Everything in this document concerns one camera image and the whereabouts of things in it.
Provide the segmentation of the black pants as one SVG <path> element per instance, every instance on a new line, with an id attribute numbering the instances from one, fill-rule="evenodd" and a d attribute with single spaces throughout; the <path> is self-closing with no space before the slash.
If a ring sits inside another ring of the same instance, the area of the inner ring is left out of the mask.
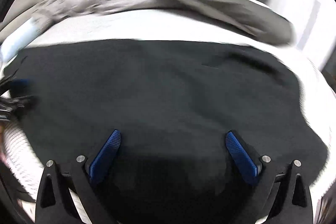
<path id="1" fill-rule="evenodd" d="M 227 223 L 248 190 L 224 145 L 298 159 L 312 182 L 327 148 L 307 125 L 297 77 L 252 47 L 100 40 L 26 48 L 7 66 L 35 105 L 20 120 L 40 161 L 88 155 L 117 129 L 98 195 L 121 223 Z"/>

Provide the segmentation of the light blue pillow roll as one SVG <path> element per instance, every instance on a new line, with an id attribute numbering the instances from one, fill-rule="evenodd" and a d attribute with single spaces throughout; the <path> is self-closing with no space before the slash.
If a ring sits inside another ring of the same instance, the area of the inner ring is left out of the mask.
<path id="1" fill-rule="evenodd" d="M 28 46 L 35 40 L 43 30 L 38 26 L 37 22 L 30 18 L 18 27 L 12 34 L 5 38 L 1 45 L 1 62 L 8 63 L 18 52 Z"/>

